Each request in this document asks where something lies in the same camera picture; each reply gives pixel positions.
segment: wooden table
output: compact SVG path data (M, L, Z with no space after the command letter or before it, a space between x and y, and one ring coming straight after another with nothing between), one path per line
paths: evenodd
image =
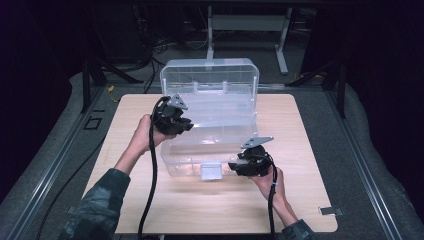
M141 94L122 98L86 191L115 165L139 119L151 113L159 98ZM293 96L259 94L257 99L259 134L275 138L266 143L266 150L284 171L286 195L295 213L316 232L335 231L335 217L318 212L318 207L331 205ZM202 181L199 176L172 177L160 157L160 146L156 152L158 182L144 233L269 233L267 201L247 177L224 176L219 181ZM116 233L138 230L151 186L149 153L140 158L131 179ZM274 219L280 231L283 225L276 214Z

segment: person's right hand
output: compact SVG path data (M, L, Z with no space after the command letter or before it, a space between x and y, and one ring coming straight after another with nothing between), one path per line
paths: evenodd
M268 200L269 192L271 190L273 166L268 169L268 174L260 177L253 176L250 179L258 186L259 191L262 193L265 199ZM272 201L272 206L277 212L284 226L289 226L295 223L298 218L293 212L290 203L287 201L286 192L284 187L284 175L283 171L277 167L277 185L275 186L275 194Z

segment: desk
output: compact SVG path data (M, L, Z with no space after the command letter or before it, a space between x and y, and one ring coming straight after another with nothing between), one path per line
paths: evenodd
M129 143L141 116L151 113L160 95L126 95L122 98L100 151L86 191L113 167ZM299 218L317 232L337 229L334 216L318 207L330 202L308 136L293 96L259 94L257 127L260 136L274 136L266 150L283 169L286 195ZM224 176L205 182L200 176L172 177L158 154L158 182L144 225L150 234L255 234L269 233L267 202L246 177ZM141 157L131 173L116 233L136 233L147 202L152 178L150 154ZM283 225L275 214L275 226Z

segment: table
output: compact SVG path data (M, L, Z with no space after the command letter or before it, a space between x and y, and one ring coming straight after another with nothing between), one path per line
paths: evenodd
M111 167L129 143L139 119L151 113L161 95L125 95L116 111L86 191ZM316 232L337 229L334 216L321 215L330 207L314 154L295 99L289 94L258 94L260 136L273 136L266 150L283 169L286 195L299 218ZM269 233L267 202L246 177L224 176L202 181L200 176L172 177L158 154L158 182L144 233L146 234L260 234ZM151 186L150 154L142 156L131 173L116 233L136 233ZM276 230L283 225L274 215Z

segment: gray floor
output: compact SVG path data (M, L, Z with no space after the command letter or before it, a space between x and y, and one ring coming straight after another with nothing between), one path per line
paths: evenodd
M274 44L277 40L278 36L268 33L222 34L215 40L215 58L250 58L261 73L260 93L289 93L295 97L331 204L341 207L345 212L337 217L337 231L318 233L320 239L424 239L424 227L408 201L402 185L387 172L379 154L373 148L368 134L366 114L353 89L347 88L346 119L340 119L333 107L332 93L323 92L315 86L319 79L308 86L285 88L283 84L294 81L298 76L308 36L302 32L290 34L285 49L290 71L287 76L279 73L274 54ZM167 51L156 54L155 57L164 63L170 59L205 58L206 49L171 45ZM130 74L139 79L147 79L151 69L146 68ZM81 74L70 79L73 94L67 108L31 165L0 206L1 239L7 239L8 236L10 239L35 239L47 208L53 201L55 204L44 224L41 239L57 238L67 220L66 211L69 207L76 206L82 196L98 150L88 158L87 163L57 200L54 198L106 135L118 106L111 97L119 99L124 94L142 93L144 90L142 84L126 84L112 74L108 74L108 79L110 84L115 85L115 90L109 94L105 87L93 86L92 93L97 98L93 99L93 104L86 114L80 114ZM160 93L158 79L159 74L156 75L149 93ZM99 123L98 128L90 129L96 123ZM361 171L358 171L361 170L357 163L358 153L352 148L352 139L346 135L346 126L352 132L354 142L358 144L359 158L365 160L366 170L371 173L371 180L378 186L377 193L368 190L366 186L369 185L369 178L364 178ZM40 183L40 179L43 179L51 166L60 171L51 176L50 181ZM373 200L375 194L382 196L386 204L383 207L387 207L391 219L381 219L381 215L376 212L378 202ZM385 221L393 222L397 231L388 232L384 226ZM135 236L116 236L116 239L135 239ZM167 236L166 239L189 237ZM242 236L240 239L262 238Z

